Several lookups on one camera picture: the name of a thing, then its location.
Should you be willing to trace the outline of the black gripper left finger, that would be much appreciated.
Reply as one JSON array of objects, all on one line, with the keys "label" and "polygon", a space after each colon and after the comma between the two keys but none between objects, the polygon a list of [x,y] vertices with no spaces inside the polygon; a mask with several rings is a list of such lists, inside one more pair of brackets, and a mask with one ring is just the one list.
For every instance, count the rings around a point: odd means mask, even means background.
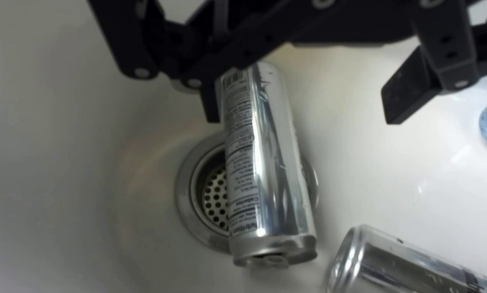
[{"label": "black gripper left finger", "polygon": [[187,21],[171,21],[159,0],[88,0],[119,71],[159,73],[197,91],[208,122],[220,120],[215,81],[247,68],[281,43],[270,24],[277,0],[205,0]]}]

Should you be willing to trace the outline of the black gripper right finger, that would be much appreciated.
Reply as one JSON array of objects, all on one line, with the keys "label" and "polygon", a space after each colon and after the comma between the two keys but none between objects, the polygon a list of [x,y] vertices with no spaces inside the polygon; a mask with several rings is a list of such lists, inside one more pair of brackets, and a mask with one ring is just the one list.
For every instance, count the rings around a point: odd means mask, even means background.
[{"label": "black gripper right finger", "polygon": [[435,96],[487,76],[487,19],[472,24],[467,11],[475,1],[404,0],[418,45],[381,87],[387,123],[404,123]]}]

